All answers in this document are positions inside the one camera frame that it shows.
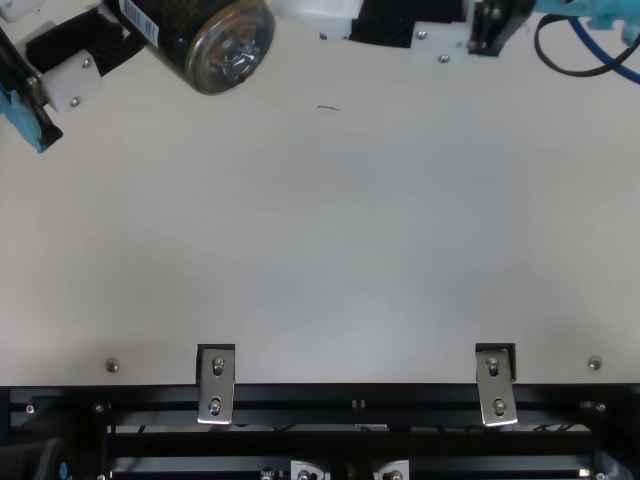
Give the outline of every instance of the bolt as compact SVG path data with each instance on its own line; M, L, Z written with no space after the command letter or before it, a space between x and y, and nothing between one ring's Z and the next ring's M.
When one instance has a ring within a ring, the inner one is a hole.
M589 368L594 371L600 370L602 368L602 359L597 355L589 357Z
M224 358L214 358L213 359L213 374L216 377L222 375L222 370L224 369Z
M107 372L116 373L120 369L120 362L117 358L107 358L107 361L104 362L104 368L107 369Z
M507 405L502 401L501 398L496 398L496 401L493 402L493 411L498 417L504 415L504 412L507 410Z
M218 415L220 415L221 410L222 403L220 402L220 399L214 398L213 400L211 400L211 402L209 403L209 412L211 413L211 415L217 417Z

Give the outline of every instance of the black plastic part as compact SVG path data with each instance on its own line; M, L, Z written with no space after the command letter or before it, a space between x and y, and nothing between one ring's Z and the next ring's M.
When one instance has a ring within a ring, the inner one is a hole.
M409 48L415 22L464 20L462 0L365 0L353 21L350 40Z
M484 0L476 4L469 53L498 56L529 18L536 0Z
M41 87L40 79L0 28L0 95L8 98L8 92L18 93L23 105L30 110L38 122L40 127L38 143L44 151L62 138L62 131L53 124L44 111L46 99Z
M123 35L124 27L109 21L98 8L78 15L27 43L27 58L45 73L81 50L91 54L100 75L119 67L144 47L135 35Z
M63 443L59 439L0 448L2 480L60 480Z

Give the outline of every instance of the white plastic bracket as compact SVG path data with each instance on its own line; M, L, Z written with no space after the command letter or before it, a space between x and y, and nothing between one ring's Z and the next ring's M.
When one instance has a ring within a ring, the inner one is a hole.
M13 23L35 10L44 0L0 0L0 17Z
M102 86L96 62L86 50L52 68L40 79L49 104L59 114L75 110Z
M467 55L473 30L475 1L468 0L466 21L453 23L416 22L411 56L421 63L460 63Z

